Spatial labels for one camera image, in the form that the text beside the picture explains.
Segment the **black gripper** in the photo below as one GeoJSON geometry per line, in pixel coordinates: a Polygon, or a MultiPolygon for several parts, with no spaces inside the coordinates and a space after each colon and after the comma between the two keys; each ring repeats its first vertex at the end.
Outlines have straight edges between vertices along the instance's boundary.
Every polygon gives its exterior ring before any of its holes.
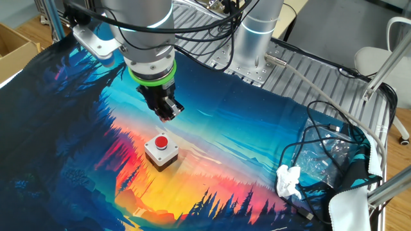
{"type": "Polygon", "coordinates": [[[173,80],[154,87],[140,85],[136,90],[144,96],[148,108],[153,110],[162,122],[173,120],[184,110],[174,98],[173,80]]]}

